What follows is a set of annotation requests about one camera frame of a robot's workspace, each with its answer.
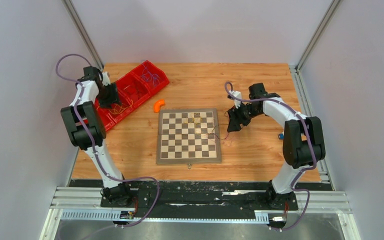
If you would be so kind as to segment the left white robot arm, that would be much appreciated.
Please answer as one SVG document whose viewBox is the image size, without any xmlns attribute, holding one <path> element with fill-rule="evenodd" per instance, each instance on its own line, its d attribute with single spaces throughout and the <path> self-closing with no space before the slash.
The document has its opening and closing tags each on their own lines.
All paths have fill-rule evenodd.
<svg viewBox="0 0 384 240">
<path fill-rule="evenodd" d="M 75 81 L 76 95 L 69 106 L 61 109 L 61 117 L 71 143 L 84 151 L 97 168 L 103 181 L 103 201 L 127 207 L 133 201 L 133 193 L 111 158 L 105 142 L 105 126 L 95 106 L 98 103 L 109 109 L 121 104 L 117 87 L 114 83 L 105 83 L 104 74 L 94 66 L 85 67 L 83 74 Z"/>
</svg>

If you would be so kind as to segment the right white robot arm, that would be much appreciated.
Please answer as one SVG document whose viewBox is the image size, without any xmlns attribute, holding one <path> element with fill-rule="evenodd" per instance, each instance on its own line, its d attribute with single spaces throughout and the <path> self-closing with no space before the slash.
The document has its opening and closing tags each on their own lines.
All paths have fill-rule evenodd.
<svg viewBox="0 0 384 240">
<path fill-rule="evenodd" d="M 296 183 L 302 175 L 315 169 L 318 161 L 326 156 L 321 120 L 293 109 L 277 93 L 267 92 L 263 83 L 255 83 L 248 88 L 248 99 L 243 99 L 231 82 L 226 82 L 224 88 L 227 97 L 234 101 L 233 107 L 227 111 L 227 132 L 238 132 L 261 115 L 271 117 L 283 128 L 284 163 L 269 182 L 263 198 L 270 208 L 278 209 L 296 191 Z"/>
</svg>

